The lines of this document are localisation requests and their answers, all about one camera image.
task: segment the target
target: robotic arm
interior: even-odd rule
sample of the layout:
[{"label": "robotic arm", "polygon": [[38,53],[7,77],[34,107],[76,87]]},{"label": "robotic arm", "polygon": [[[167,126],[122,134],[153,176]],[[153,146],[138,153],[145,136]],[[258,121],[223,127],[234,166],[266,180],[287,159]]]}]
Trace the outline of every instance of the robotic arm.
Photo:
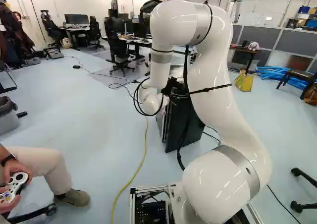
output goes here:
[{"label": "robotic arm", "polygon": [[155,7],[150,27],[151,77],[139,94],[145,112],[159,109],[164,95],[153,88],[166,86],[173,46],[195,45],[200,55],[188,68],[188,89],[196,114],[218,131],[222,145],[186,167],[183,186],[202,220],[224,223],[268,183],[272,169],[266,149],[240,114],[229,86],[230,15],[206,3],[170,0]]}]

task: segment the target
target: computer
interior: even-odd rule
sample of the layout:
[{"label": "computer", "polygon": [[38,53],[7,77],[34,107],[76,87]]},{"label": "computer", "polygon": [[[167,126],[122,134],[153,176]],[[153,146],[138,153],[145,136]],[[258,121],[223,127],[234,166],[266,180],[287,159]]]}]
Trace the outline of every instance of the computer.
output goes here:
[{"label": "computer", "polygon": [[127,33],[133,33],[133,23],[132,23],[131,19],[112,17],[112,20],[113,20],[113,29],[117,33],[124,34],[125,33],[125,25],[126,25]]},{"label": "computer", "polygon": [[147,37],[147,29],[144,24],[140,24],[137,22],[133,23],[133,33],[135,37],[146,38]]},{"label": "computer", "polygon": [[89,24],[88,15],[85,14],[65,14],[65,20],[69,24]]},{"label": "computer", "polygon": [[119,13],[118,18],[129,19],[129,14],[128,13]]}]

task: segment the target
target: white game controller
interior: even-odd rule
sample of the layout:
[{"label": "white game controller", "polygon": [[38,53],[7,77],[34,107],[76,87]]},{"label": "white game controller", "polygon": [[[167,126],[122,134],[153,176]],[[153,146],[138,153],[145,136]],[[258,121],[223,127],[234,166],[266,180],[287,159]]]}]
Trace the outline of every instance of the white game controller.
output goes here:
[{"label": "white game controller", "polygon": [[7,184],[9,190],[5,193],[0,193],[0,203],[11,202],[16,195],[19,195],[22,189],[26,186],[26,182],[29,180],[29,175],[24,172],[17,172],[11,176],[10,182]]}]

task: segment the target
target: caster wheel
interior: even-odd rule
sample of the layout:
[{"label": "caster wheel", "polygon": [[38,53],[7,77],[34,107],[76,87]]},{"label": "caster wheel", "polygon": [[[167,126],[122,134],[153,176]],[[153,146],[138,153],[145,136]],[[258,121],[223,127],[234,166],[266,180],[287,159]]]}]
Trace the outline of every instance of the caster wheel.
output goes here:
[{"label": "caster wheel", "polygon": [[46,216],[50,217],[57,212],[57,208],[55,204],[51,204],[48,206],[48,210],[46,212]]},{"label": "caster wheel", "polygon": [[298,177],[301,175],[301,170],[299,168],[293,168],[291,169],[291,172],[295,177]]},{"label": "caster wheel", "polygon": [[293,209],[297,213],[302,213],[303,208],[296,201],[291,202],[291,209]]}]

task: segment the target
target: floor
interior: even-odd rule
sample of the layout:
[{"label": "floor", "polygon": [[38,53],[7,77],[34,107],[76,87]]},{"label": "floor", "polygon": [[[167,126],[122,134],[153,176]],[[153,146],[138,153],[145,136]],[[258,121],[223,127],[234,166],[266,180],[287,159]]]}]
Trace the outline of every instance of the floor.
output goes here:
[{"label": "floor", "polygon": [[[142,158],[146,119],[135,111],[125,89],[107,87],[124,80],[72,68],[78,61],[71,56],[76,56],[87,70],[107,74],[111,64],[99,54],[91,56],[72,49],[63,53],[68,57],[44,60],[13,72],[19,88],[8,96],[18,104],[19,111],[29,114],[21,119],[20,127],[0,136],[0,141],[5,146],[49,147],[62,151],[74,188],[84,189],[91,195],[91,205],[87,208],[62,206],[53,217],[39,217],[28,223],[109,223],[116,193]],[[230,73],[232,81],[236,76]],[[3,73],[0,81],[10,85]],[[241,113],[271,154],[274,170],[270,186],[281,202],[287,207],[292,200],[316,202],[317,190],[302,178],[294,178],[290,169],[299,167],[317,177],[317,108],[303,103],[298,89],[284,86],[276,90],[276,86],[276,81],[261,81],[256,77],[251,93],[240,92],[235,87],[233,91]],[[133,92],[135,84],[128,87]],[[163,185],[181,180],[176,153],[164,152],[153,117],[149,118],[147,140],[145,163],[131,186]],[[182,149],[185,166],[216,145],[217,141],[203,135],[199,142]],[[29,212],[51,201],[52,194],[45,180],[35,178],[15,212]],[[296,223],[267,188],[252,203],[265,224]],[[129,190],[126,190],[118,200],[114,223],[128,223],[128,215]],[[302,224],[317,222],[315,210],[294,215]]]}]

